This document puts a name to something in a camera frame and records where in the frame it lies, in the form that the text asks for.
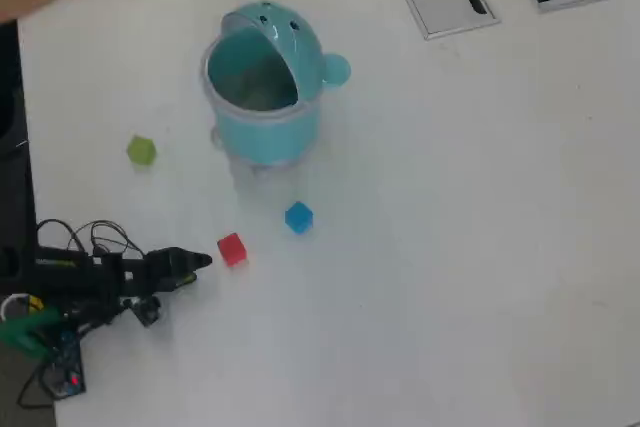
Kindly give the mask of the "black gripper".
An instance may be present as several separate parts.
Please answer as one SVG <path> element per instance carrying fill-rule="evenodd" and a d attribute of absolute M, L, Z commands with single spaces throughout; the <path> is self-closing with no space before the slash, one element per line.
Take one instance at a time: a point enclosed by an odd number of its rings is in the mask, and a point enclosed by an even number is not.
<path fill-rule="evenodd" d="M 149 251 L 139 259 L 110 253 L 99 257 L 101 298 L 146 297 L 157 292 L 173 292 L 197 280 L 195 271 L 212 264 L 208 254 L 168 247 Z M 158 273 L 188 273 L 165 276 Z"/>

